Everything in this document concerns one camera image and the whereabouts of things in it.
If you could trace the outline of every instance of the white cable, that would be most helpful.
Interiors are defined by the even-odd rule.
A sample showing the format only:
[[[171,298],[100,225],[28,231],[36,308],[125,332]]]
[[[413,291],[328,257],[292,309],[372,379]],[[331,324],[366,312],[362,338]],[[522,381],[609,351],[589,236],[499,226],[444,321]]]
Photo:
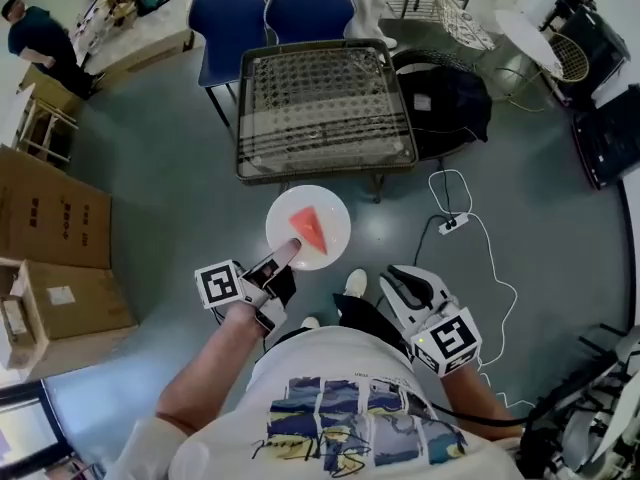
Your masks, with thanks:
[[[451,209],[444,209],[442,207],[442,205],[440,204],[440,200],[438,199],[438,196],[436,196],[435,191],[433,190],[433,185],[431,184],[431,179],[436,176],[436,175],[442,175],[442,176],[446,176],[446,173],[451,172],[451,173],[455,173],[457,174],[460,179],[462,180],[462,183],[464,184],[464,188],[467,191],[467,195],[469,196],[469,209],[463,212],[459,212],[459,211],[452,211]],[[490,364],[495,363],[498,359],[500,359],[503,354],[504,354],[504,350],[505,350],[505,346],[506,346],[506,342],[507,342],[507,337],[505,334],[505,325],[507,323],[507,319],[509,318],[509,316],[511,315],[511,312],[513,311],[513,308],[516,305],[516,302],[518,301],[518,291],[509,283],[505,282],[505,281],[501,281],[500,279],[498,279],[498,275],[496,274],[496,263],[495,260],[493,258],[493,250],[491,249],[491,239],[489,238],[489,232],[487,231],[486,226],[484,225],[484,222],[482,222],[482,219],[480,219],[480,217],[473,213],[471,210],[473,210],[473,197],[471,196],[471,191],[469,190],[469,186],[467,185],[467,181],[464,179],[464,176],[462,175],[462,173],[456,169],[442,169],[439,171],[434,172],[433,174],[431,174],[431,176],[429,176],[429,190],[431,190],[431,194],[433,195],[433,198],[436,200],[436,203],[438,204],[438,207],[440,208],[440,211],[442,213],[448,213],[449,215],[462,215],[463,213],[466,213],[467,215],[474,217],[479,223],[480,226],[482,226],[482,231],[484,231],[484,236],[487,239],[487,249],[489,251],[489,260],[491,261],[491,272],[493,274],[493,279],[496,283],[498,283],[499,285],[502,286],[506,286],[507,288],[509,288],[512,292],[513,292],[513,301],[511,302],[511,305],[509,306],[509,309],[507,310],[507,312],[505,313],[504,317],[502,318],[502,323],[500,324],[500,332],[502,334],[502,345],[500,346],[500,353],[494,357],[493,359],[491,359],[491,361],[487,361],[486,363],[482,360],[482,358],[480,357],[480,353],[482,352],[482,346],[480,346],[480,349],[478,350],[478,371],[480,371],[482,368],[484,368],[485,366],[489,366]],[[486,373],[481,373],[480,375],[484,376],[484,378],[487,380],[487,384],[489,384],[489,387],[491,387],[491,381],[489,380],[489,376]],[[501,391],[500,393],[497,393],[497,396],[502,396],[504,398],[504,405],[505,407],[508,409],[509,407],[513,407],[514,405],[518,405],[521,403],[524,404],[528,404],[532,407],[535,407],[534,404],[532,404],[531,402],[528,402],[527,400],[518,400],[517,402],[513,403],[513,404],[509,404],[507,402],[507,395],[504,391]]]

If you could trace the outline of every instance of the blue chair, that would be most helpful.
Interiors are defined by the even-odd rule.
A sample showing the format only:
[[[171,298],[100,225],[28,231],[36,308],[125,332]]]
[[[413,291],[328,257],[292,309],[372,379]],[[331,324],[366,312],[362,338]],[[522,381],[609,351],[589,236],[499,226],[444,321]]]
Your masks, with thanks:
[[[324,41],[344,38],[354,13],[351,0],[269,0],[265,21],[278,43]]]
[[[198,85],[205,88],[229,129],[212,87],[225,84],[237,103],[229,82],[238,80],[244,52],[267,45],[264,8],[265,0],[193,0],[189,10],[189,28],[206,41]]]

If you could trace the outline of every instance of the hand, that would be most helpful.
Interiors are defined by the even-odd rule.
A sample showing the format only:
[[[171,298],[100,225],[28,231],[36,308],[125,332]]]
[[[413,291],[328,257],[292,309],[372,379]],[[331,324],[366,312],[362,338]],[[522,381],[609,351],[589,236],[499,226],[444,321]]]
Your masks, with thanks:
[[[231,304],[231,307],[227,310],[224,323],[246,328],[248,332],[258,337],[263,337],[266,333],[266,329],[256,320],[256,309],[244,302]]]

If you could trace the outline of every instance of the red fruit piece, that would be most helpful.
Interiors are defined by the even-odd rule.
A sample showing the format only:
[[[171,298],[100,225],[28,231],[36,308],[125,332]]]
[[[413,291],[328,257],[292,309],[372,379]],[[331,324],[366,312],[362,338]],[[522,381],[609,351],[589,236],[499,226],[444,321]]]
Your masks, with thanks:
[[[295,215],[289,217],[289,222],[302,235],[309,245],[318,249],[322,254],[327,254],[327,244],[324,241],[324,233],[320,227],[318,215],[313,206],[307,206]]]

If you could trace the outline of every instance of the power strip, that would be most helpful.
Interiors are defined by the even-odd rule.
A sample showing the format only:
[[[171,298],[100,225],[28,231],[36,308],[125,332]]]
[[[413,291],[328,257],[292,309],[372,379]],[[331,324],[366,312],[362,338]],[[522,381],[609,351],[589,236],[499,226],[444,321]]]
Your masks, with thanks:
[[[440,232],[441,235],[447,235],[452,231],[455,231],[456,229],[462,227],[467,222],[469,222],[469,214],[461,213],[455,219],[452,219],[450,221],[445,222],[444,224],[441,224],[440,227],[438,228],[438,231]]]

